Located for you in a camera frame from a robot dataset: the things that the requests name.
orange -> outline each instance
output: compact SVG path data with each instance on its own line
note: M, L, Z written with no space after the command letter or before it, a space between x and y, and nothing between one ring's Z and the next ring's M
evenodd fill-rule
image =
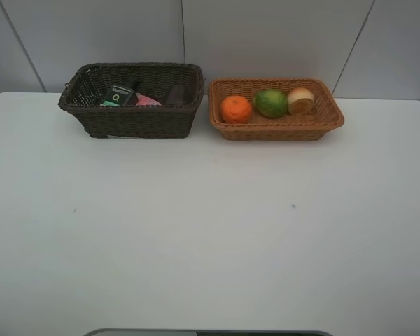
M221 117L227 124L245 124L252 115L252 105L242 96L229 96L221 103Z

basket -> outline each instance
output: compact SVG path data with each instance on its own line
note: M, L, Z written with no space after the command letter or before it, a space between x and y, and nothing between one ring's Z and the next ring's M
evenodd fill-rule
M240 95L252 102L260 90L274 88L288 94L301 87L311 90L315 98L314 108L306 115L269 119L254 111L247 124L227 124L221 118L221 102L228 96ZM315 141L344 124L344 116L325 84L306 78L214 80L209 86L209 115L210 123L229 140Z
M190 101L184 106L100 106L111 86L124 83L129 75L141 81L137 92L162 104L176 84L190 88ZM59 107L75 116L93 138L185 138L203 94L202 71L192 64L90 64L66 85Z

table surface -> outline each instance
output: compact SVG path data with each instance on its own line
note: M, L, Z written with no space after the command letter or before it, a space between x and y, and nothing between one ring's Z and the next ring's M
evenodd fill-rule
M420 336L420 101L338 99L311 143L92 139L0 94L0 335Z

